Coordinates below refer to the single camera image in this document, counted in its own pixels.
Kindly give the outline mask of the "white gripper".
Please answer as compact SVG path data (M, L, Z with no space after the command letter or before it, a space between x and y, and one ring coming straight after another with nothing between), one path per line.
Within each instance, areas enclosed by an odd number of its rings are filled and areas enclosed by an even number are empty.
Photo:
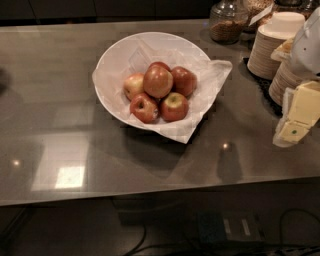
M306 79L320 79L320 7L318 7L295 38L289 38L272 53L271 59L290 59L293 72ZM295 89L287 88L283 96L280 119L273 144L290 147L298 144L320 119L320 83L308 81Z

